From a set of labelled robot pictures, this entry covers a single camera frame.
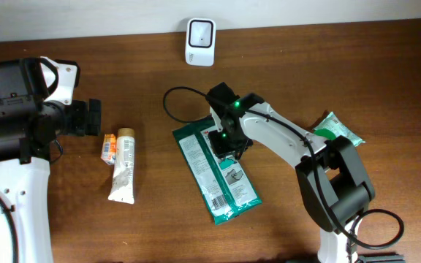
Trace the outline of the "white cream tube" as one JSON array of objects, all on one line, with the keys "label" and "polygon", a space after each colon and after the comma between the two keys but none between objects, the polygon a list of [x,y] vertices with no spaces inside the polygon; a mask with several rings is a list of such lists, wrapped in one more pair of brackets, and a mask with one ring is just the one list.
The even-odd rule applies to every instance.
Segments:
[{"label": "white cream tube", "polygon": [[134,129],[119,129],[110,201],[134,204],[134,147]]}]

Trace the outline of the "green lid jar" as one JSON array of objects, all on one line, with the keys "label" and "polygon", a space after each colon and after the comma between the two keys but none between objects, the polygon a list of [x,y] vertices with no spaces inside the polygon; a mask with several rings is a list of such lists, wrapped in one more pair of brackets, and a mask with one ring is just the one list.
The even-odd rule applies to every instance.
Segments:
[{"label": "green lid jar", "polygon": [[317,129],[314,131],[315,135],[327,138],[328,140],[334,140],[337,136],[328,129]]}]

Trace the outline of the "orange tissue packet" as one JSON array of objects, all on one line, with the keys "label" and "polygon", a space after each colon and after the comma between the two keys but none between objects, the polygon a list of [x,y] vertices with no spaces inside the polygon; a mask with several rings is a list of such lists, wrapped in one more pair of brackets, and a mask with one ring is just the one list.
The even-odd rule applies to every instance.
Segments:
[{"label": "orange tissue packet", "polygon": [[116,153],[116,136],[114,134],[106,134],[102,143],[101,160],[108,165],[115,164]]}]

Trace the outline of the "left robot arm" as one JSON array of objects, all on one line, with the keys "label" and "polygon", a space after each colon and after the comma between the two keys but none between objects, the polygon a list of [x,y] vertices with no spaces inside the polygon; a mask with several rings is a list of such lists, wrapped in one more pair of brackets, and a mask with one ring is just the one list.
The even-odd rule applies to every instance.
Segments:
[{"label": "left robot arm", "polygon": [[52,262],[48,181],[58,137],[97,136],[102,104],[75,100],[74,61],[0,62],[0,262]]}]

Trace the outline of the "green 3M wipes pack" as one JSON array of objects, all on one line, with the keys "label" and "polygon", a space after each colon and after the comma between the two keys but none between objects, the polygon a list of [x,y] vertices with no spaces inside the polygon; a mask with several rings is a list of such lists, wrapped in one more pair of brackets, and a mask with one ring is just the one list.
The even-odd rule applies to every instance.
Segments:
[{"label": "green 3M wipes pack", "polygon": [[233,157],[218,158],[209,134],[218,129],[212,118],[188,123],[172,132],[214,224],[220,225],[262,204],[249,177]]}]

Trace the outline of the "mint green wipes packet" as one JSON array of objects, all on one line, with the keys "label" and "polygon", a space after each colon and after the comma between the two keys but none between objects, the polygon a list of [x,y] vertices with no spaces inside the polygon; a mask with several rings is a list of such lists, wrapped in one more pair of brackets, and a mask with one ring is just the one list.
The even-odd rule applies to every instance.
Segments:
[{"label": "mint green wipes packet", "polygon": [[316,127],[314,127],[314,131],[317,129],[328,129],[332,131],[337,137],[343,136],[349,139],[355,147],[365,143],[365,140],[348,129],[338,119],[334,112],[330,112],[326,118],[324,118]]}]

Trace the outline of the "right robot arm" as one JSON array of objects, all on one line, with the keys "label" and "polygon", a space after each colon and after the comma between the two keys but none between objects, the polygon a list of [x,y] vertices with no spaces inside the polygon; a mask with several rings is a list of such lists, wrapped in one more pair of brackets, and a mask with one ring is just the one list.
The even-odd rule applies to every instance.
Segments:
[{"label": "right robot arm", "polygon": [[209,136],[213,153],[240,159],[259,142],[281,157],[295,170],[303,205],[320,228],[318,262],[358,262],[358,228],[375,191],[354,144],[306,131],[262,97],[239,97],[225,83],[205,98],[217,126]]}]

